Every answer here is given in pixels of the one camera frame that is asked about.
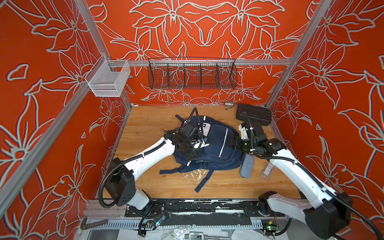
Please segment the navy blue student backpack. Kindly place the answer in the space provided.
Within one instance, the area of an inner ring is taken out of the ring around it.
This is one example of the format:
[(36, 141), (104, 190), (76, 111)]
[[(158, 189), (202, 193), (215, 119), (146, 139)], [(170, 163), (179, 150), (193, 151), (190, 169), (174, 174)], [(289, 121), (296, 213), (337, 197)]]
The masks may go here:
[(233, 127), (207, 116), (190, 117), (188, 124), (198, 130), (203, 130), (203, 141), (209, 145), (203, 147), (201, 144), (197, 144), (200, 148), (195, 149), (196, 155), (192, 158), (176, 150), (174, 157), (180, 166), (171, 170), (161, 170), (160, 174), (208, 170), (209, 172), (205, 178), (195, 188), (195, 192), (198, 193), (215, 171), (228, 171), (239, 168), (244, 162), (246, 154), (230, 147), (230, 140), (240, 136)]

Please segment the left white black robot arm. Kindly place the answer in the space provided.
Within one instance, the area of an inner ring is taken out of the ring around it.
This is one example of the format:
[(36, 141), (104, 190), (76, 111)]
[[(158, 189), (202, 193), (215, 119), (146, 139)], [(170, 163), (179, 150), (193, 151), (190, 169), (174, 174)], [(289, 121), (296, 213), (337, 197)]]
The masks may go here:
[(192, 161), (198, 158), (199, 149), (209, 145), (196, 107), (179, 128), (164, 132), (164, 136), (154, 145), (136, 156), (117, 160), (117, 164), (106, 172), (98, 190), (99, 204), (103, 208), (109, 209), (114, 205), (129, 205), (137, 210), (148, 208), (150, 197), (136, 188), (136, 180), (153, 165), (174, 153)]

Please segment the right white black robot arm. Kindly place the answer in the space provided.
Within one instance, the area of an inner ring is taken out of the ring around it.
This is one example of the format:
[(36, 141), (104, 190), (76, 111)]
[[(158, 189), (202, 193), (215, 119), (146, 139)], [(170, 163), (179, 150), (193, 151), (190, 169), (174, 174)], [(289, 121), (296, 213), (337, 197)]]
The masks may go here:
[(275, 191), (268, 191), (258, 197), (258, 211), (263, 216), (281, 213), (291, 220), (296, 219), (308, 226), (318, 238), (336, 238), (357, 215), (382, 240), (383, 234), (374, 223), (353, 207), (353, 200), (347, 193), (337, 193), (317, 178), (297, 160), (290, 150), (278, 139), (268, 139), (261, 125), (253, 124), (242, 113), (244, 122), (239, 126), (240, 137), (230, 141), (232, 149), (267, 160), (280, 169), (304, 194), (304, 199), (290, 199)]

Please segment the black plastic tool case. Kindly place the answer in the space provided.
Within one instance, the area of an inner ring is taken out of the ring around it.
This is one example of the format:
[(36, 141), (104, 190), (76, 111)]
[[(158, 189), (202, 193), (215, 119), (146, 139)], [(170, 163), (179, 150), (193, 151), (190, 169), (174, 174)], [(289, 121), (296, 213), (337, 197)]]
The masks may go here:
[(265, 107), (253, 106), (249, 104), (238, 104), (236, 111), (236, 119), (246, 122), (243, 112), (247, 113), (252, 124), (260, 124), (268, 126), (272, 121), (272, 112)]

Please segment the grey pencil pouch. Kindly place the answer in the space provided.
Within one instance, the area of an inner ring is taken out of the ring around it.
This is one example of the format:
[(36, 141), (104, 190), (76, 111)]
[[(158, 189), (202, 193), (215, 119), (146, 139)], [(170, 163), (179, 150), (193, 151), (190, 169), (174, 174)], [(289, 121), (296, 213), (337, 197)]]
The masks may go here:
[(246, 155), (240, 170), (240, 175), (244, 179), (249, 179), (252, 175), (255, 158), (251, 155)]

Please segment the small silver metal cylinder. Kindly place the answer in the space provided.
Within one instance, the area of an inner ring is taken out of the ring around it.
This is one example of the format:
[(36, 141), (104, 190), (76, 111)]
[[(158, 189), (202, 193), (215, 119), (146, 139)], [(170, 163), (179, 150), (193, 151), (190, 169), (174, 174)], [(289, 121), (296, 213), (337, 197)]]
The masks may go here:
[(225, 102), (226, 111), (230, 110), (230, 109), (232, 109), (232, 108), (234, 108), (236, 106), (237, 106), (237, 104), (234, 103), (234, 102)]

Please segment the dark metal hex key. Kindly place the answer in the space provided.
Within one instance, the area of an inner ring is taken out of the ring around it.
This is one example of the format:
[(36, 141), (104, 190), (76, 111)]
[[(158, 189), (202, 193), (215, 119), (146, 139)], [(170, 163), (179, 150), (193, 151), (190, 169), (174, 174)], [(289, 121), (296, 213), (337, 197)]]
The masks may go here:
[(101, 220), (101, 221), (93, 222), (93, 223), (87, 223), (87, 221), (88, 221), (88, 218), (84, 218), (82, 220), (82, 222), (80, 224), (81, 230), (88, 230), (88, 229), (100, 227), (100, 226), (106, 225), (109, 222), (109, 220)]

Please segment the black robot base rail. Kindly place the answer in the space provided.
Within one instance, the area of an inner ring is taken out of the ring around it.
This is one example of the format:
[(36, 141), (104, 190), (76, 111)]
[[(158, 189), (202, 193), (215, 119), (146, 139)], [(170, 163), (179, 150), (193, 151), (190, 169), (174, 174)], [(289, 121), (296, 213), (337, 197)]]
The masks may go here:
[(283, 228), (288, 217), (280, 213), (263, 216), (257, 199), (154, 199), (147, 229), (221, 228), (257, 230), (267, 226)]

